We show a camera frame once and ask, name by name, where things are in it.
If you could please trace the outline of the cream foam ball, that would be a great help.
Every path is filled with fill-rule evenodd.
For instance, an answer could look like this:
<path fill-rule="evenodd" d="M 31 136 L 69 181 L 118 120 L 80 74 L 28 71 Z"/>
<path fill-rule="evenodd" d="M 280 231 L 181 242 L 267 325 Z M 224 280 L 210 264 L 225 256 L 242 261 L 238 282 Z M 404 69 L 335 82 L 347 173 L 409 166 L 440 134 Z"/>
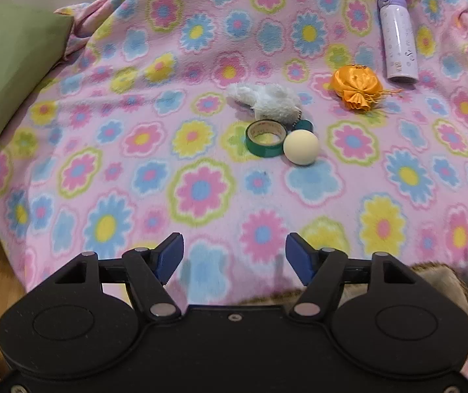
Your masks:
<path fill-rule="evenodd" d="M 283 143 L 283 150 L 287 160 L 300 166 L 308 166 L 314 163 L 319 154 L 319 149 L 317 136 L 308 130 L 290 132 Z"/>

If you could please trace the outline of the green tape roll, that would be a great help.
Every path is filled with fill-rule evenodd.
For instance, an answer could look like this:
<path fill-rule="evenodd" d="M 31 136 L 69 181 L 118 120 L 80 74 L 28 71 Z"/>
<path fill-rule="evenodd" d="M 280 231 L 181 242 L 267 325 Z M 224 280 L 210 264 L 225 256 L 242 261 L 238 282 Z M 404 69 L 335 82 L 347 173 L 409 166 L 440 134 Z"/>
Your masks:
<path fill-rule="evenodd" d="M 286 136 L 287 130 L 280 122 L 255 121 L 245 129 L 245 145 L 250 154 L 260 158 L 279 157 L 284 153 Z"/>

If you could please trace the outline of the white fluffy plush toy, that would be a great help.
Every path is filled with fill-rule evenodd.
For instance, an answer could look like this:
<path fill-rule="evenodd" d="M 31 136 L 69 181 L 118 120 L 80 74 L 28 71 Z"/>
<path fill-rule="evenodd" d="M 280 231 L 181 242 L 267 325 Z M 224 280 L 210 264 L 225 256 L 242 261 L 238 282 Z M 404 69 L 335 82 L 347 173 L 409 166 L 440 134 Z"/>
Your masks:
<path fill-rule="evenodd" d="M 250 107 L 256 121 L 271 120 L 293 126 L 301 119 L 299 95 L 280 84 L 229 84 L 227 94 L 235 102 Z"/>

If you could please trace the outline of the orange satin pouch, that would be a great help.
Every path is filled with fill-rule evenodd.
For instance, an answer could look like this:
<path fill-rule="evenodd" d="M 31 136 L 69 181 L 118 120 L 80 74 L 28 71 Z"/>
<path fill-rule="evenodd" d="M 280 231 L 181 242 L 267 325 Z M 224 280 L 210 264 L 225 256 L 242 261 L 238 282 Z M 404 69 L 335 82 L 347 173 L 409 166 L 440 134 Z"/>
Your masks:
<path fill-rule="evenodd" d="M 336 69 L 332 74 L 330 87 L 346 109 L 356 112 L 369 112 L 384 97 L 401 92 L 385 89 L 375 72 L 364 65 L 346 65 Z"/>

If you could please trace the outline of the woven basket with fabric liner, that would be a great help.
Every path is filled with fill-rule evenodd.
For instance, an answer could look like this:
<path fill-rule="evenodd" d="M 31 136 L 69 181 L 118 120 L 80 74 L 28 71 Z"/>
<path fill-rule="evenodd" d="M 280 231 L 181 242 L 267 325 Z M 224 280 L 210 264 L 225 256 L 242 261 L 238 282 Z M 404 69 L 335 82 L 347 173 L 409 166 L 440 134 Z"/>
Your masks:
<path fill-rule="evenodd" d="M 414 264 L 410 266 L 422 279 L 429 283 L 439 293 L 446 296 L 460 307 L 468 315 L 468 289 L 465 283 L 457 276 L 454 270 L 446 264 L 434 262 L 424 264 Z M 292 302 L 300 297 L 300 293 L 305 288 L 294 288 L 285 290 L 282 293 L 264 294 L 246 299 L 238 304 L 245 306 L 251 305 L 287 305 L 290 307 Z M 365 293 L 365 284 L 346 284 L 340 298 L 340 307 L 349 300 Z M 468 379 L 468 357 L 466 363 L 461 369 L 461 374 Z"/>

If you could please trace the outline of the pink floral fleece blanket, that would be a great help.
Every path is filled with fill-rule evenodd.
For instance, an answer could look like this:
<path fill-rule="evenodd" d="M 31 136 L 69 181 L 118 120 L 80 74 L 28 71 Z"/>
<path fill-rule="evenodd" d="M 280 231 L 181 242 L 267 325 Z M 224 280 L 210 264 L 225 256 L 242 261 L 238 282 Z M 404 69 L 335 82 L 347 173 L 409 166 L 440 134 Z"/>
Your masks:
<path fill-rule="evenodd" d="M 0 138 L 0 242 L 32 289 L 73 256 L 114 258 L 179 232 L 181 303 L 300 283 L 285 237 L 357 258 L 453 268 L 468 285 L 468 0 L 405 0 L 419 79 L 386 78 L 378 0 L 96 0 L 71 5 L 65 60 Z M 388 90 L 369 112 L 330 87 L 346 65 Z M 245 145 L 229 84 L 301 100 L 308 166 Z"/>

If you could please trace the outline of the lavender white water bottle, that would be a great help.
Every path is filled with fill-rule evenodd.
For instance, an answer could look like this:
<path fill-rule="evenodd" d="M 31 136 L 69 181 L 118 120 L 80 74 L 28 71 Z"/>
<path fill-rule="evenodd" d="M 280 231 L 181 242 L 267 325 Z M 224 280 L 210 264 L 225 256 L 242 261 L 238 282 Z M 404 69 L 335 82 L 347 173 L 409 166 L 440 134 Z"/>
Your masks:
<path fill-rule="evenodd" d="M 378 8 L 386 78 L 396 83 L 414 84 L 419 79 L 419 66 L 407 3 L 405 0 L 378 0 Z"/>

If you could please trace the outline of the green embroidered pillow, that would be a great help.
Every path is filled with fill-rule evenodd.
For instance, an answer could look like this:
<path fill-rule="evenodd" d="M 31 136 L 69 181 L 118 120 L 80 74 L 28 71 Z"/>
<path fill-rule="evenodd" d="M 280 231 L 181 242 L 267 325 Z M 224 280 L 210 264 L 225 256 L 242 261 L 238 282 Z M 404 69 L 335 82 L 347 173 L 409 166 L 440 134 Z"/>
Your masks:
<path fill-rule="evenodd" d="M 0 134 L 65 52 L 69 15 L 0 4 Z"/>

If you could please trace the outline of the teal keychain tag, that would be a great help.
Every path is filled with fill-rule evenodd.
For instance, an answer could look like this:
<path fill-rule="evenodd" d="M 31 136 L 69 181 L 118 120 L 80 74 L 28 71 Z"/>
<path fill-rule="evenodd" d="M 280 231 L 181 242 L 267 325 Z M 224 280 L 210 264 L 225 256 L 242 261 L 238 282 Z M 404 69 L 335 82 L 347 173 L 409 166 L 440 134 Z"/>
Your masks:
<path fill-rule="evenodd" d="M 302 119 L 295 124 L 294 130 L 307 130 L 312 132 L 314 130 L 312 122 L 309 120 Z"/>

